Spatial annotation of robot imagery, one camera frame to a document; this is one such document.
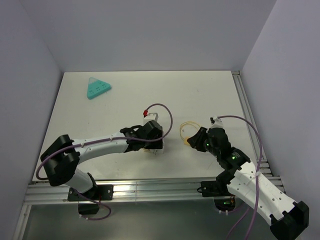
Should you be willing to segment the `yellow charger with cable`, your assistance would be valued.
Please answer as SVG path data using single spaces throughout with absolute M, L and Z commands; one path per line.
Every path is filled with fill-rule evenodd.
M 185 139 L 183 140 L 183 143 L 184 143 L 186 146 L 190 146 L 187 138 L 185 138 Z

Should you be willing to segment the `white cube socket adapter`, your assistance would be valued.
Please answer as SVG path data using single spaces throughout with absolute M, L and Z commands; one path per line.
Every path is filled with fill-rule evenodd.
M 147 142 L 143 150 L 154 155 L 162 154 L 164 152 L 164 141 L 158 140 L 154 142 Z

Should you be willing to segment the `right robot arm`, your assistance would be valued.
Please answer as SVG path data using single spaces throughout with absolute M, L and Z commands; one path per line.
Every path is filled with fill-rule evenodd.
M 232 147 L 223 128 L 204 128 L 190 137 L 189 145 L 209 152 L 224 169 L 215 180 L 202 181 L 197 189 L 203 197 L 231 194 L 239 197 L 269 224 L 278 240 L 295 240 L 309 225 L 309 207 L 276 187 L 240 149 Z

